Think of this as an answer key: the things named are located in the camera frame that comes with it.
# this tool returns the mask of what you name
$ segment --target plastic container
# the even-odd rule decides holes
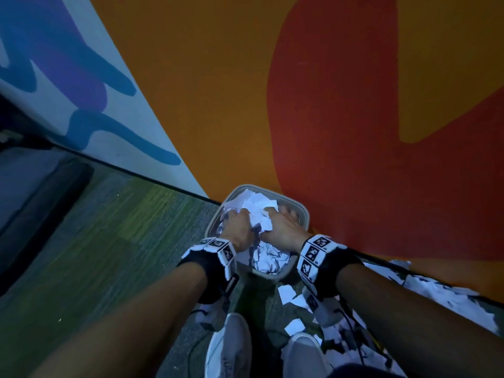
[[[286,206],[288,209],[295,210],[297,215],[299,216],[299,224],[301,224],[301,227],[308,230],[308,227],[310,225],[310,214],[303,204],[289,197],[286,197],[284,195],[281,195],[279,193],[270,190],[265,190],[264,188],[257,187],[256,185],[253,184],[243,184],[236,187],[224,200],[224,203],[233,200],[235,197],[240,195],[244,190],[250,190],[256,193],[260,192],[268,199],[276,200],[279,206]],[[221,205],[217,210],[217,212],[215,213],[215,215],[212,217],[212,220],[208,225],[207,230],[205,231],[205,237],[217,236],[217,227],[220,224],[220,216],[223,210],[224,210],[223,205]],[[238,273],[240,274],[240,277],[242,278],[246,278],[246,275],[252,274],[254,276],[262,277],[266,280],[279,281],[287,277],[287,275],[292,271],[292,268],[297,263],[297,259],[298,259],[297,254],[291,254],[289,262],[280,270],[280,272],[278,272],[275,275],[269,275],[267,273],[260,272],[257,269],[242,263],[238,263],[237,269]]]

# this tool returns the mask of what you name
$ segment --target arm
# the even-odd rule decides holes
[[[231,212],[220,237],[237,252],[248,249],[254,239],[248,211]],[[180,265],[63,344],[31,377],[154,376],[207,283],[199,264]]]
[[[267,209],[273,231],[262,240],[299,252],[312,235],[297,215]],[[359,265],[344,267],[335,281],[355,309],[406,371],[419,376],[499,376],[504,341],[483,327]]]

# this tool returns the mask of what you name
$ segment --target white shoe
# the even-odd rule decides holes
[[[317,340],[308,333],[294,334],[282,349],[283,378],[326,378],[333,368]]]
[[[205,378],[249,378],[251,365],[249,326],[241,314],[229,313],[208,345]]]

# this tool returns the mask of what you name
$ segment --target red painted shape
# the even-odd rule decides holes
[[[367,253],[504,259],[504,88],[410,145],[397,74],[395,0],[299,0],[268,80],[282,190]]]

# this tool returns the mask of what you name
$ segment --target orange wall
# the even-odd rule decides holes
[[[308,206],[318,229],[359,250],[408,258],[504,301],[504,1],[91,1],[210,198],[243,183],[283,190]],[[385,133],[393,145],[376,142]],[[364,151],[347,159],[357,144]],[[472,151],[488,156],[486,169]],[[362,153],[383,156],[381,168]],[[433,170],[416,195],[405,190],[412,162]],[[446,167],[457,184],[439,184],[445,196],[435,186]],[[317,172],[333,184],[319,191],[300,182]],[[484,183],[474,181],[478,172]],[[356,192],[349,181],[369,185]]]

